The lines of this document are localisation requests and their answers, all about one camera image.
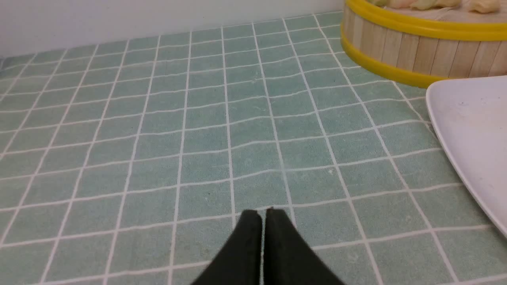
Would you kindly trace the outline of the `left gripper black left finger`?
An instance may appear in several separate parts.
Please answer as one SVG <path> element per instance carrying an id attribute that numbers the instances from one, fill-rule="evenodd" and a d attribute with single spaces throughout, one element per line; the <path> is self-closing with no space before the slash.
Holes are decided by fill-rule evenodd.
<path id="1" fill-rule="evenodd" d="M 193 285 L 258 285 L 263 224 L 255 210 L 244 210 L 232 234 Z"/>

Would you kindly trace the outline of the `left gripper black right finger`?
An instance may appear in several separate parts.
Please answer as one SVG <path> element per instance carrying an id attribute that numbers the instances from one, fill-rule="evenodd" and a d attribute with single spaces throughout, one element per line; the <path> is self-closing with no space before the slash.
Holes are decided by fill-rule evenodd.
<path id="1" fill-rule="evenodd" d="M 265 285 L 343 285 L 299 235 L 286 212 L 267 209 L 264 238 Z"/>

